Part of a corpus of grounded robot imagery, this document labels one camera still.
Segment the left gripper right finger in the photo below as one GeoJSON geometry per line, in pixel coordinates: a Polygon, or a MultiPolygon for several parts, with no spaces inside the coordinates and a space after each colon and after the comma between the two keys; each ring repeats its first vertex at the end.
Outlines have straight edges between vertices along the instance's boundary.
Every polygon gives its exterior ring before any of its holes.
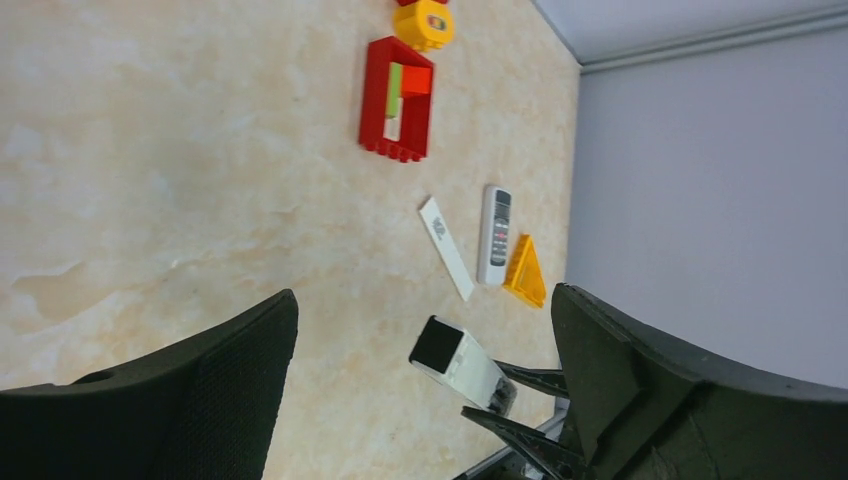
{"type": "Polygon", "coordinates": [[[764,370],[554,289],[569,413],[599,479],[843,479],[847,392],[764,370]]]}

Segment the green toy cylinder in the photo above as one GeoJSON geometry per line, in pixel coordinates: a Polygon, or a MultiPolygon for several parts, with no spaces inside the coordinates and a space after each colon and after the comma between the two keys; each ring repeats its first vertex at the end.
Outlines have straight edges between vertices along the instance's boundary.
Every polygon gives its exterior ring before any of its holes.
{"type": "Polygon", "coordinates": [[[397,62],[389,63],[389,75],[387,83],[387,98],[385,117],[394,119],[399,115],[402,99],[402,82],[404,66],[397,62]]]}

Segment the white rectangular stick device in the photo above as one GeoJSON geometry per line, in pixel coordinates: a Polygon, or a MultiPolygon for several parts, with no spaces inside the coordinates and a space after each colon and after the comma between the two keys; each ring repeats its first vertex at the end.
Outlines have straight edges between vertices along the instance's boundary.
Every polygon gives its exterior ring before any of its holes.
{"type": "Polygon", "coordinates": [[[430,316],[408,357],[411,365],[457,392],[467,402],[495,415],[509,415],[515,384],[467,329],[430,316]]]}

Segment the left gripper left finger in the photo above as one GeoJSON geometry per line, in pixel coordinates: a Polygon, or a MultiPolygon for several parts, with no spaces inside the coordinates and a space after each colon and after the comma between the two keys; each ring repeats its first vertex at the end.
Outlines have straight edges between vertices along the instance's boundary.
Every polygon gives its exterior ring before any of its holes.
{"type": "Polygon", "coordinates": [[[285,289],[67,385],[1,394],[5,479],[259,479],[298,335],[285,289]]]}

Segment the yellow triangular toy frame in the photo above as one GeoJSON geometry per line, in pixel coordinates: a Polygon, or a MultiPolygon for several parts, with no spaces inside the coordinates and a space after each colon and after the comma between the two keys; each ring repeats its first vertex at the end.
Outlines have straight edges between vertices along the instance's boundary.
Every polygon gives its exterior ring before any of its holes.
{"type": "Polygon", "coordinates": [[[544,307],[547,289],[531,235],[519,236],[503,288],[531,308],[544,307]]]}

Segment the white remote control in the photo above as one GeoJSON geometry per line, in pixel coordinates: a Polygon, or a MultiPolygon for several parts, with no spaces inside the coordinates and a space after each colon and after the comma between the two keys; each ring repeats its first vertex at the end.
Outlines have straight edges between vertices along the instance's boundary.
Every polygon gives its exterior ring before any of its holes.
{"type": "Polygon", "coordinates": [[[484,189],[477,280],[483,285],[501,285],[508,263],[508,234],[512,195],[496,185],[484,189]]]}

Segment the red toy brick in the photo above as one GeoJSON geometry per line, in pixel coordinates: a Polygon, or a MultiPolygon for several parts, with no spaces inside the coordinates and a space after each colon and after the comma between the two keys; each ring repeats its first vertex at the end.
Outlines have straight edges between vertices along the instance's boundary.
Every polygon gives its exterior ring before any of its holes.
{"type": "Polygon", "coordinates": [[[358,143],[401,163],[428,155],[435,64],[394,36],[369,43],[358,143]]]}

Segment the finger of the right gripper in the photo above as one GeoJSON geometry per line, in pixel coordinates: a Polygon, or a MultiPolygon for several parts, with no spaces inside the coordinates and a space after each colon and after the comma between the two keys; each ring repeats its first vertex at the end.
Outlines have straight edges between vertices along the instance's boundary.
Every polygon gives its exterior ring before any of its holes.
{"type": "Polygon", "coordinates": [[[550,479],[591,479],[583,457],[548,439],[542,432],[494,413],[465,406],[461,415],[499,437],[550,479]]]}
{"type": "Polygon", "coordinates": [[[569,391],[561,369],[535,369],[495,361],[511,380],[555,398],[569,399],[569,391]]]}

